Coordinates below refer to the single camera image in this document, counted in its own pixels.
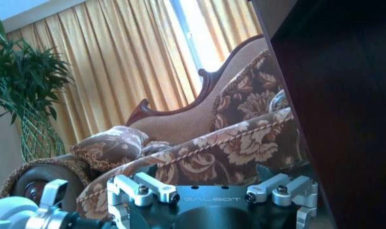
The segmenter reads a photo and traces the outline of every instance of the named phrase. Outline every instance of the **potted plant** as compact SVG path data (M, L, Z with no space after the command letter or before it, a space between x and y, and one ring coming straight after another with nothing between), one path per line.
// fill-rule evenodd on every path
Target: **potted plant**
M72 77L54 50L32 48L23 38L10 40L0 21L0 117L10 113L12 123L19 118L24 161L66 153L50 117L58 119L54 103Z

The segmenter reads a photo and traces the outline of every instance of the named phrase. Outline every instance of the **silver metal bracket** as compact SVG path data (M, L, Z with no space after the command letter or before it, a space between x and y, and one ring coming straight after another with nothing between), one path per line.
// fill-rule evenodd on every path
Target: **silver metal bracket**
M272 191L280 186L291 182L291 177L287 174L279 174L259 185L248 187L245 200L249 203L264 203Z
M150 187L150 189L158 195L160 202L170 204L176 204L179 202L180 195L175 185L164 184L146 173L138 173L134 177L134 180Z
M150 187L136 183L130 177L119 175L108 180L108 212L112 214L119 229L131 228L130 202L144 207L154 203Z
M56 179L50 182L43 191L40 207L27 222L27 229L60 228L62 222L68 214L59 206L64 199L68 181Z
M300 176L287 185L280 185L272 192L276 205L291 206L292 202L301 206L297 212L297 229L309 227L312 217L317 216L319 184L305 176Z

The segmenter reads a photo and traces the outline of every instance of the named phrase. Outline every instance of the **window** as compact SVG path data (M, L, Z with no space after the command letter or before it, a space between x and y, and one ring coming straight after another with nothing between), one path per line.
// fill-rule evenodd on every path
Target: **window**
M205 19L196 0L172 0L172 6L181 24L197 69L213 72L221 67L223 61L216 53Z

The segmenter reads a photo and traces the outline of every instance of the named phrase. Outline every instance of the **sofa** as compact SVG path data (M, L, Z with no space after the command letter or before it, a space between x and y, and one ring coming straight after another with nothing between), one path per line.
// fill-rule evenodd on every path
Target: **sofa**
M259 182L257 164L291 173L308 156L291 111L279 65L263 36L244 42L215 73L200 71L196 101L160 112L144 100L127 126L116 126L72 147L72 153L24 164L0 197L40 201L44 185L70 181L64 210L107 220L107 181L158 165L156 178L174 185Z

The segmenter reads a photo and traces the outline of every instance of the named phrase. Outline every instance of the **yellow curtain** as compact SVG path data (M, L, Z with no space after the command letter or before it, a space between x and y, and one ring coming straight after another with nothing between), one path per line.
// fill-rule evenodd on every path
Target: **yellow curtain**
M220 60L251 37L263 34L252 1L196 0L205 19Z
M58 104L56 130L70 146L124 125L139 102L175 110L200 93L200 78L167 0L90 0L10 34L58 47L75 86Z

